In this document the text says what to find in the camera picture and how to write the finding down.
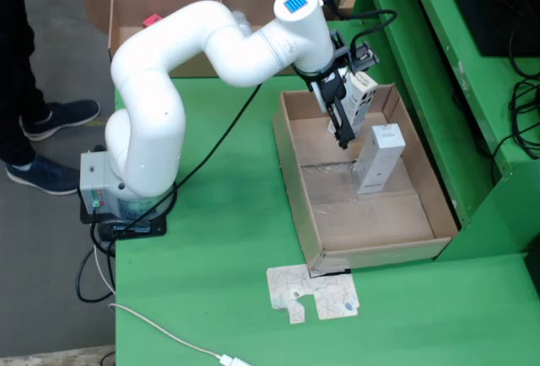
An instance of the blue led panel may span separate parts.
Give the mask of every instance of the blue led panel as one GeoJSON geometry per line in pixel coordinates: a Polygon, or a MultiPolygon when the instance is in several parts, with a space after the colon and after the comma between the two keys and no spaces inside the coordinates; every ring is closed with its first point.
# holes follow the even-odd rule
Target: blue led panel
{"type": "Polygon", "coordinates": [[[306,0],[288,0],[288,1],[285,1],[284,4],[291,13],[294,13],[298,9],[303,8],[305,5],[307,5],[307,1],[306,0]]]}

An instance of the black pants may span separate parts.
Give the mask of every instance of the black pants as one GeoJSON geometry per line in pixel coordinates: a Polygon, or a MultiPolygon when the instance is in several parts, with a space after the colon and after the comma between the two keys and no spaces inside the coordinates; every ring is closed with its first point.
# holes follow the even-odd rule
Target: black pants
{"type": "Polygon", "coordinates": [[[0,8],[0,159],[28,164],[34,149],[19,127],[25,121],[44,120],[49,108],[35,86],[30,68],[34,32],[28,24],[24,0],[3,0],[0,8]]]}

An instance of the white robotic arm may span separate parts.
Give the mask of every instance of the white robotic arm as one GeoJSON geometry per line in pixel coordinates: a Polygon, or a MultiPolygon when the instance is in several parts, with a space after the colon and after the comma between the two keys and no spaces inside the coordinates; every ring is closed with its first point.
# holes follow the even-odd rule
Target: white robotic arm
{"type": "Polygon", "coordinates": [[[276,19],[246,36],[221,3],[202,1],[137,33],[114,56],[112,79],[125,110],[107,123],[111,167],[141,197],[167,191],[178,171],[186,127],[168,72],[204,52],[216,73],[237,87],[264,82],[294,64],[317,74],[334,45],[319,0],[276,0],[276,19]]]}

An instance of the white cable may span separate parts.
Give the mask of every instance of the white cable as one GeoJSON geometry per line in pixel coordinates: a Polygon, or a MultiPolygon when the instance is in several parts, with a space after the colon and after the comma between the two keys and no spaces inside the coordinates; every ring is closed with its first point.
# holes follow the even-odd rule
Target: white cable
{"type": "Polygon", "coordinates": [[[150,325],[151,325],[152,327],[154,327],[156,330],[163,332],[164,334],[166,334],[166,336],[168,336],[168,337],[171,338],[171,339],[174,339],[174,340],[177,341],[178,343],[181,343],[182,345],[186,345],[187,347],[190,347],[191,349],[195,349],[196,351],[199,351],[199,352],[202,352],[202,353],[207,353],[208,355],[212,355],[212,356],[214,356],[215,358],[221,360],[221,356],[219,356],[217,353],[214,353],[214,352],[211,352],[211,351],[207,351],[206,349],[202,349],[201,347],[196,347],[195,345],[192,345],[192,344],[189,343],[189,342],[186,342],[186,341],[181,340],[178,336],[172,335],[172,334],[171,334],[170,332],[168,332],[167,330],[165,330],[165,329],[163,329],[162,327],[158,326],[155,322],[149,320],[148,318],[146,318],[146,317],[143,316],[143,315],[140,315],[137,311],[134,311],[134,310],[130,309],[129,307],[126,307],[125,305],[115,304],[115,303],[110,303],[110,304],[109,304],[109,307],[117,307],[117,308],[119,308],[119,309],[123,309],[123,310],[127,311],[128,313],[131,313],[131,314],[135,315],[136,317],[138,317],[139,319],[143,320],[143,321],[146,322],[147,324],[150,324],[150,325]]]}
{"type": "Polygon", "coordinates": [[[98,250],[96,249],[95,245],[94,245],[94,258],[95,258],[95,265],[97,266],[98,272],[100,273],[100,276],[101,276],[101,280],[103,280],[103,283],[108,287],[111,293],[113,293],[116,296],[115,289],[111,287],[109,282],[107,282],[105,275],[101,271],[100,261],[98,261],[98,250]]]}

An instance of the white shoe sole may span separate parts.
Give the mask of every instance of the white shoe sole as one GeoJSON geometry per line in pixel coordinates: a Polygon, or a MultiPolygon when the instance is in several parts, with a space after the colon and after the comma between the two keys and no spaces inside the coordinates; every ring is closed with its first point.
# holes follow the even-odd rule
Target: white shoe sole
{"type": "Polygon", "coordinates": [[[73,193],[77,193],[77,189],[73,189],[72,191],[48,191],[48,190],[43,189],[43,188],[41,188],[41,187],[39,187],[37,185],[34,185],[33,183],[27,182],[24,179],[20,179],[19,177],[9,173],[8,170],[6,170],[6,172],[8,173],[8,178],[11,179],[13,182],[19,183],[20,185],[32,186],[35,189],[39,189],[40,191],[44,191],[45,193],[48,193],[49,195],[67,196],[67,195],[72,195],[73,193]]]}
{"type": "Polygon", "coordinates": [[[84,126],[86,123],[90,123],[93,119],[95,119],[101,112],[101,106],[100,104],[98,104],[98,111],[95,115],[93,115],[92,117],[89,117],[88,119],[85,119],[85,120],[82,120],[82,121],[78,121],[76,123],[69,123],[69,124],[64,124],[63,126],[58,126],[58,127],[55,127],[55,128],[52,128],[51,130],[49,130],[48,132],[42,132],[41,134],[29,134],[28,132],[26,132],[23,128],[23,122],[22,122],[22,118],[20,119],[20,128],[23,129],[23,133],[25,134],[25,136],[31,141],[31,142],[34,142],[34,143],[37,143],[39,141],[43,141],[43,140],[46,140],[47,138],[49,138],[50,136],[52,136],[54,133],[62,130],[63,128],[68,128],[68,127],[77,127],[77,126],[84,126]]]}

